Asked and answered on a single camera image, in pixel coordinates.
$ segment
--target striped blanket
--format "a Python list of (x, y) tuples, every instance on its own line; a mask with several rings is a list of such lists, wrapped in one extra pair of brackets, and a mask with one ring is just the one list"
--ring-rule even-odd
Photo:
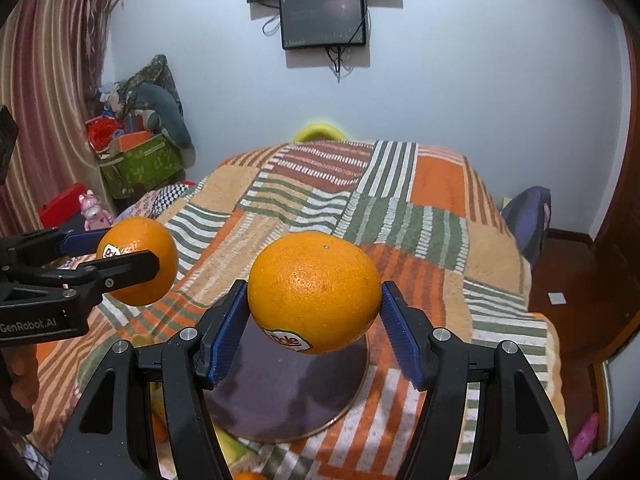
[[(110, 345), (193, 325), (260, 251), (289, 232), (317, 230), (361, 247), (381, 280), (465, 341), (517, 342), (561, 419), (558, 341), (527, 311), (529, 265), (466, 158), (412, 142), (286, 144), (225, 161), (159, 217), (174, 234), (174, 288), (135, 308), (105, 296), (90, 332), (59, 342), (40, 367), (33, 438), (52, 452), (82, 388)], [(424, 394), (402, 376), (380, 320), (367, 333), (370, 364), (353, 407), (331, 427), (288, 444), (245, 442), (257, 470), (278, 480), (395, 476)], [(468, 468), (478, 384), (471, 384), (452, 476)]]

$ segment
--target pink toy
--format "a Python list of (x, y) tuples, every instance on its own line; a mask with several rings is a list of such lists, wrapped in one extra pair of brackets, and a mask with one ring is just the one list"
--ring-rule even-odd
[(78, 195), (80, 202), (80, 211), (84, 216), (84, 230), (93, 231), (94, 229), (104, 229), (113, 224), (113, 216), (106, 209), (102, 208), (100, 202), (94, 192), (88, 189), (86, 194)]

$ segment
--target orange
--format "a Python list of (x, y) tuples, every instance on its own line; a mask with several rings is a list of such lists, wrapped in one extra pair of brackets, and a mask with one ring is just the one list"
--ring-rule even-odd
[(151, 425), (154, 430), (154, 440), (156, 442), (164, 442), (168, 437), (164, 421), (155, 413), (151, 413)]
[(151, 218), (133, 216), (114, 225), (98, 245), (97, 258), (135, 251), (152, 251), (160, 260), (160, 270), (148, 282), (114, 290), (122, 303), (143, 306), (160, 300), (171, 288), (178, 272), (178, 249), (169, 229)]
[(289, 234), (255, 259), (249, 308), (273, 341), (308, 354), (359, 339), (380, 310), (376, 266), (358, 247), (322, 233)]
[(252, 471), (241, 471), (234, 475), (234, 480), (267, 480), (267, 477)]

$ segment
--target metal screw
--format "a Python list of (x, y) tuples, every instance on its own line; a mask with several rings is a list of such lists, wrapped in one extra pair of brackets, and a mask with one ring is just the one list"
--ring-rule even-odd
[(116, 354), (122, 354), (127, 348), (129, 348), (129, 341), (125, 339), (120, 339), (111, 345), (111, 350), (116, 352)]
[(503, 341), (502, 349), (507, 352), (507, 354), (515, 354), (518, 351), (518, 345), (513, 341)]
[(180, 330), (180, 339), (184, 339), (185, 341), (191, 341), (197, 335), (198, 331), (193, 326), (188, 326)]
[(447, 330), (446, 328), (437, 328), (433, 331), (433, 336), (438, 341), (448, 341), (449, 339), (451, 339), (451, 332), (449, 332), (449, 330)]

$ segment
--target patchwork quilt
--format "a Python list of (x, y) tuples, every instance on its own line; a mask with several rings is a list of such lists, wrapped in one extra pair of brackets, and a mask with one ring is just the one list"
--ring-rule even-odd
[[(59, 342), (40, 366), (32, 438), (53, 452), (64, 421), (110, 345), (136, 334), (164, 341), (194, 325), (260, 251), (289, 232), (316, 230), (361, 247), (381, 280), (467, 342), (517, 342), (563, 420), (558, 341), (527, 311), (530, 269), (465, 157), (413, 142), (314, 141), (243, 153), (189, 189), (160, 216), (180, 254), (177, 281), (136, 308), (110, 296), (90, 332)], [(286, 444), (244, 441), (256, 470), (278, 480), (380, 479), (397, 473), (424, 393), (400, 373), (380, 320), (367, 333), (370, 363), (353, 407), (321, 433)], [(467, 469), (478, 416), (470, 384), (452, 477)], [(171, 471), (162, 457), (164, 470)]]

